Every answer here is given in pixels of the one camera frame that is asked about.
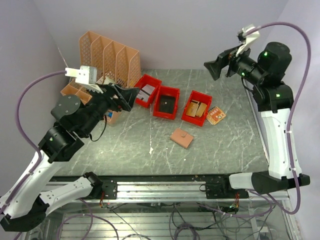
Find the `gold striped card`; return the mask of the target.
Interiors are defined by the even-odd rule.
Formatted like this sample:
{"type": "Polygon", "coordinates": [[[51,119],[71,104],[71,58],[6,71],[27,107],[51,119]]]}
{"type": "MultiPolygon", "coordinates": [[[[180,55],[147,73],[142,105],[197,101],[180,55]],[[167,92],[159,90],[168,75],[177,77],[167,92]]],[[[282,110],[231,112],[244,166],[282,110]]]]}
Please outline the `gold striped card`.
{"type": "Polygon", "coordinates": [[[186,110],[186,115],[189,117],[199,117],[201,118],[207,108],[207,104],[203,102],[199,102],[196,100],[191,100],[189,103],[187,110],[186,110]]]}

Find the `orange patterned card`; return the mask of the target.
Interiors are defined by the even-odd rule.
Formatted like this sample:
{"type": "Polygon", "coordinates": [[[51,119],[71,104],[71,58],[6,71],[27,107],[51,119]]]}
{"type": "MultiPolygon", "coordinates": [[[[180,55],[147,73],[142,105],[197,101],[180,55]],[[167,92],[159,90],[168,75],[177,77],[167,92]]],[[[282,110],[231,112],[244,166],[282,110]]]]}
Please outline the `orange patterned card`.
{"type": "Polygon", "coordinates": [[[216,125],[225,117],[226,114],[219,107],[215,106],[207,112],[206,119],[211,125],[216,125]]]}

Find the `tan leather card holder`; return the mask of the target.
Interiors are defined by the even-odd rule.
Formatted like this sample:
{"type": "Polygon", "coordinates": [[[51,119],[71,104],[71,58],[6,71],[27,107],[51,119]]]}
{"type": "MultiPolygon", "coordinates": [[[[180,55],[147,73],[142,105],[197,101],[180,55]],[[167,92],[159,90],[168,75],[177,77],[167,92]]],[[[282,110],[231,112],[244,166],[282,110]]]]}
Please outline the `tan leather card holder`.
{"type": "Polygon", "coordinates": [[[174,132],[171,134],[170,139],[179,146],[187,149],[191,142],[194,140],[194,137],[190,135],[188,132],[180,128],[176,128],[174,132]]]}

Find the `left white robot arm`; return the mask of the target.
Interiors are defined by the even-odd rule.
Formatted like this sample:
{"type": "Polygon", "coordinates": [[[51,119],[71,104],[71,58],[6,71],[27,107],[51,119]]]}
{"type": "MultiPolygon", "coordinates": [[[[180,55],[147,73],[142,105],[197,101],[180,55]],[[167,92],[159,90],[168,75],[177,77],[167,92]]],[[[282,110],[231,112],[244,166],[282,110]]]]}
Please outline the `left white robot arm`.
{"type": "Polygon", "coordinates": [[[86,172],[77,180],[54,190],[44,191],[55,173],[65,167],[90,138],[91,131],[105,117],[107,111],[131,111],[139,88],[122,88],[110,83],[94,92],[87,104],[74,94],[62,96],[51,115],[55,123],[42,138],[31,163],[24,171],[24,183],[16,183],[15,196],[11,189],[0,199],[6,207],[0,225],[6,232],[28,232],[37,227],[50,213],[80,198],[96,199],[103,183],[93,172],[86,172]]]}

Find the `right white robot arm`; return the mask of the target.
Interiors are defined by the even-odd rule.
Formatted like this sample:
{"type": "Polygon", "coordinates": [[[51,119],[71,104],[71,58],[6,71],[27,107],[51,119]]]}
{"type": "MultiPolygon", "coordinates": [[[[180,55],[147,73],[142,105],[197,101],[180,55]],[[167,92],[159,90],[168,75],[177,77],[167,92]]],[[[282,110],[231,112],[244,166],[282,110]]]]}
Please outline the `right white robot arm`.
{"type": "Polygon", "coordinates": [[[239,46],[227,49],[203,65],[215,81],[227,67],[227,77],[237,74],[242,81],[252,84],[249,92],[266,130],[269,164],[266,171],[230,174],[229,181],[220,186],[221,194],[231,198],[238,189],[250,189],[263,195],[308,186],[310,176],[302,173],[293,146],[294,139],[287,138],[290,136],[287,127],[294,109],[294,96],[282,79],[292,60],[290,49],[283,43],[269,42],[257,60],[250,58],[250,49],[237,53],[239,50],[239,46]]]}

